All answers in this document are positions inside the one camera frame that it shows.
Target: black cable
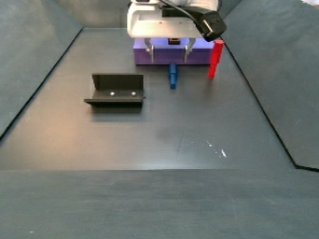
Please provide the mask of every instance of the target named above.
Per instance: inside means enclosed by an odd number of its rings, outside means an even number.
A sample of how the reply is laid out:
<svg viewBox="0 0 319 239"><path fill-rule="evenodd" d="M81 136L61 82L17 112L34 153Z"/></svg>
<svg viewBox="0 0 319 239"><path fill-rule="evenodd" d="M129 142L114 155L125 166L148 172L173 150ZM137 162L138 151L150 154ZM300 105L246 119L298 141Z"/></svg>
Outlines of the black cable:
<svg viewBox="0 0 319 239"><path fill-rule="evenodd" d="M180 7L177 7L169 1L165 1L165 0L160 0L160 1L161 1L162 4L165 4L166 6L172 7L177 11L180 11L194 22L194 24L197 24L197 20L194 19L194 17L185 10L182 10Z"/></svg>

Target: blue stick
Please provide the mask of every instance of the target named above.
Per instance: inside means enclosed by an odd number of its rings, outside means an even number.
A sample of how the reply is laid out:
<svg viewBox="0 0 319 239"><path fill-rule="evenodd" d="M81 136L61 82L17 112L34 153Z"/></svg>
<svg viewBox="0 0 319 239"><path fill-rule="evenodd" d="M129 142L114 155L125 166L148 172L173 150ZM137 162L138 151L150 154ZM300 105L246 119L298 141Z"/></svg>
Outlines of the blue stick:
<svg viewBox="0 0 319 239"><path fill-rule="evenodd" d="M170 89L176 88L177 85L177 65L174 63L169 63L169 82Z"/></svg>

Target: purple block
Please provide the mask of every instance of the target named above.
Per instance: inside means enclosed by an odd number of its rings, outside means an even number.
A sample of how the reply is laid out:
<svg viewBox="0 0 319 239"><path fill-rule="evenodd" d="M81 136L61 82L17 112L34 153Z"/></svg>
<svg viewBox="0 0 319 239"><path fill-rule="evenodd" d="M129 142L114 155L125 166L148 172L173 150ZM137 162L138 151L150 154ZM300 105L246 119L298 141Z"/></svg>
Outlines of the purple block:
<svg viewBox="0 0 319 239"><path fill-rule="evenodd" d="M184 47L188 43L186 38L181 38L180 45L168 45L166 38L152 38L154 46L154 61L145 51L144 39L134 39L134 64L210 64L212 48L214 42L205 42L202 38L196 39L193 50L186 56L184 62Z"/></svg>

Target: black floor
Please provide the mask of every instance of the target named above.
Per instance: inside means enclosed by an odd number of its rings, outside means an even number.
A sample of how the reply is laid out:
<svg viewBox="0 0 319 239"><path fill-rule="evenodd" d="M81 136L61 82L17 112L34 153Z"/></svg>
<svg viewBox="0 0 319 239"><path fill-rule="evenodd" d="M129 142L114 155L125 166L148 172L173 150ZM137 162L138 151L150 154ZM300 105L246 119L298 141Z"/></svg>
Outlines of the black floor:
<svg viewBox="0 0 319 239"><path fill-rule="evenodd" d="M213 83L184 66L172 91L130 44L83 30L1 141L1 237L316 239L319 176L293 169L228 52ZM145 75L140 113L91 111L93 72Z"/></svg>

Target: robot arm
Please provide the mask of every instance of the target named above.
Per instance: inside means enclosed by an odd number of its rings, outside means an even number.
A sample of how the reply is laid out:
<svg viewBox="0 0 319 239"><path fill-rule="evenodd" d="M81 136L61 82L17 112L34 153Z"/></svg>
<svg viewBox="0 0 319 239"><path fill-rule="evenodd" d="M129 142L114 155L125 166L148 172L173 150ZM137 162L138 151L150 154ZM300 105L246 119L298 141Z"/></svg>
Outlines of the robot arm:
<svg viewBox="0 0 319 239"><path fill-rule="evenodd" d="M225 31L218 0L132 0L126 30L132 37L214 40Z"/></svg>

